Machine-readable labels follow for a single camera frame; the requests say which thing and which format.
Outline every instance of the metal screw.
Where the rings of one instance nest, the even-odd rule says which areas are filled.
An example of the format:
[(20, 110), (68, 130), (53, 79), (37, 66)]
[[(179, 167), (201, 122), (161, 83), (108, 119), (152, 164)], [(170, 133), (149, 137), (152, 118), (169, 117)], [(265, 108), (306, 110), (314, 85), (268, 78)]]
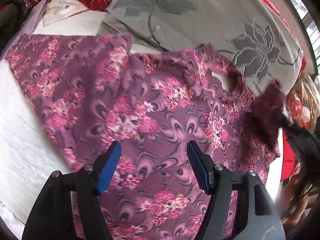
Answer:
[(84, 169), (85, 169), (86, 171), (92, 171), (92, 170), (93, 170), (93, 165), (88, 164), (88, 165), (84, 166)]
[(54, 171), (51, 175), (52, 177), (58, 177), (60, 175), (60, 171)]
[(249, 175), (252, 176), (252, 177), (254, 177), (254, 176), (257, 175), (257, 173), (256, 173), (255, 171), (253, 171), (253, 170), (249, 170), (248, 173), (249, 173)]
[(223, 165), (221, 165), (221, 164), (216, 164), (216, 165), (214, 166), (214, 168), (215, 168), (217, 171), (222, 171), (222, 170), (223, 170)]

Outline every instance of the pillow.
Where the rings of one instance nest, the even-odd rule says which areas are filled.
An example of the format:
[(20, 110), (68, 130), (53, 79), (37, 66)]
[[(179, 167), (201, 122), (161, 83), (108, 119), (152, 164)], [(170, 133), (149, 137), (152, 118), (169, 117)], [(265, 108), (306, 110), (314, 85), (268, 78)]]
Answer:
[(256, 95), (271, 76), (287, 94), (299, 75), (303, 52), (275, 7), (262, 0), (113, 0), (108, 12), (167, 50), (211, 43)]

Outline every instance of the bed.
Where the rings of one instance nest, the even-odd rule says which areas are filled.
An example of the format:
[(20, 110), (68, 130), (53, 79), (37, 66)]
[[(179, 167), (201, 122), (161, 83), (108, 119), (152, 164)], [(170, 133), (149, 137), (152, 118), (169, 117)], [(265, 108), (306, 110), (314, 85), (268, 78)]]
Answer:
[[(43, 27), (42, 22), (34, 31), (35, 34), (61, 35), (96, 35), (105, 34), (108, 29), (102, 22), (107, 13), (87, 11), (82, 14)], [(134, 44), (131, 52), (158, 51), (143, 45)], [(42, 186), (55, 171), (70, 172), (69, 167), (53, 148), (42, 131), (32, 108), (25, 100), (19, 85), (11, 74), (6, 61), (0, 63), (0, 216), (18, 239), (21, 239), (24, 224)], [(228, 89), (228, 80), (216, 76)], [(282, 167), (282, 132), (279, 131), (278, 144), (281, 157), (271, 165), (266, 188), (272, 199), (278, 193)]]

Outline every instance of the plastic packaging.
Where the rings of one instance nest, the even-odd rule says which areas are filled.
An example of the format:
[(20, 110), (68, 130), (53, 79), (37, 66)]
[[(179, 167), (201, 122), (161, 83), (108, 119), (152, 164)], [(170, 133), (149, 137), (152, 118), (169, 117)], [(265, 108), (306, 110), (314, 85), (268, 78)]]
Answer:
[(302, 114), (302, 103), (295, 92), (291, 92), (287, 99), (288, 109), (292, 118), (297, 118)]
[(308, 123), (310, 121), (310, 117), (311, 117), (311, 112), (310, 110), (306, 107), (303, 106), (302, 107), (302, 114), (299, 115), (296, 118), (296, 122), (298, 125), (300, 125), (301, 127), (308, 127)]
[(51, 0), (44, 15), (44, 25), (47, 26), (86, 10), (88, 8), (78, 0)]
[(315, 130), (320, 116), (320, 95), (309, 75), (302, 73), (298, 78), (287, 98), (287, 108), (294, 122), (312, 132)]
[(320, 93), (320, 76), (319, 75), (316, 76), (315, 81), (313, 83), (315, 84), (316, 89)]

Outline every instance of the dark cloth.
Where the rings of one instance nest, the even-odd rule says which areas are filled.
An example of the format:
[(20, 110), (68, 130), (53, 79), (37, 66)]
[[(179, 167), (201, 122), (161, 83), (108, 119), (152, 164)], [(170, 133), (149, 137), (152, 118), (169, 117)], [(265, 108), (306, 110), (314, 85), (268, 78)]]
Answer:
[(26, 19), (26, 4), (24, 0), (4, 0), (7, 5), (0, 11), (0, 49), (2, 50), (8, 41), (19, 30)]

